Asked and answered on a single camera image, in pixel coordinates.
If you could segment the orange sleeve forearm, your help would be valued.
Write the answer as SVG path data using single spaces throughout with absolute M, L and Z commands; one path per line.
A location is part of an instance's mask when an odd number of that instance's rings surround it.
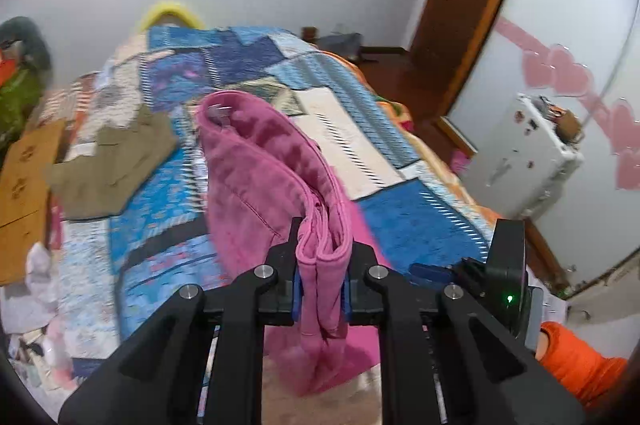
M 562 324 L 541 324 L 536 360 L 586 409 L 593 409 L 626 371 L 628 360 L 605 357 Z

